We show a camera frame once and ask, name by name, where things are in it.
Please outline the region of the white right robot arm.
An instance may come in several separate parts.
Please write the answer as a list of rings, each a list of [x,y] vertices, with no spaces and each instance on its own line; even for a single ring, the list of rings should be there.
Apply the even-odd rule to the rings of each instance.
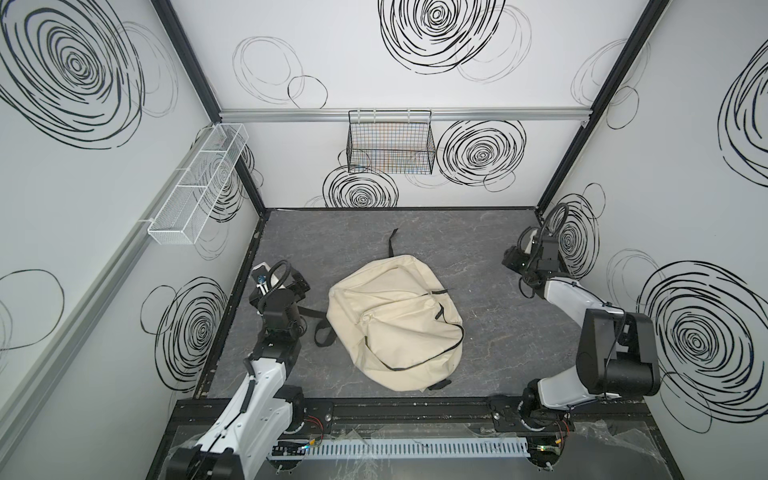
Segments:
[[[558,240],[529,227],[505,251],[502,264],[532,293],[558,307],[581,327],[575,364],[531,381],[518,406],[532,431],[564,419],[575,407],[599,399],[654,396],[662,383],[653,321],[600,299],[559,269]]]

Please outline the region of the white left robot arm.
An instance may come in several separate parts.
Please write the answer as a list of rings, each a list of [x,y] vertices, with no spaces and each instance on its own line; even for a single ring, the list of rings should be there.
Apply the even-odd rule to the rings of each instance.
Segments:
[[[303,425],[302,389],[286,383],[305,331],[287,280],[290,265],[266,263],[251,272],[252,299],[262,319],[253,351],[244,360],[246,376],[213,425],[170,457],[167,479],[253,479],[286,431]]]

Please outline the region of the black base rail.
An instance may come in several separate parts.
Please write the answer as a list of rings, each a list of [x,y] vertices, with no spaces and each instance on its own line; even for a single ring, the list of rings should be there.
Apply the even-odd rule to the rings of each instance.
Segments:
[[[528,420],[518,413],[517,396],[492,397],[415,397],[415,398],[306,398],[298,409],[290,407],[299,419],[314,418],[310,431],[330,434],[344,426],[403,424],[469,424],[489,426],[495,432],[529,434]],[[604,420],[651,424],[652,415],[642,401],[596,401],[558,415],[539,420],[546,432],[564,432],[575,422]]]

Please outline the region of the cream canvas backpack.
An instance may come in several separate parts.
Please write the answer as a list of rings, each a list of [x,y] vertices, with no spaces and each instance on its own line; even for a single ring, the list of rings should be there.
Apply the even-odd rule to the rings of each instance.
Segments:
[[[466,339],[464,321],[441,281],[418,258],[394,252],[333,285],[325,312],[299,313],[319,322],[317,347],[340,341],[354,366],[396,392],[439,391],[451,384]]]

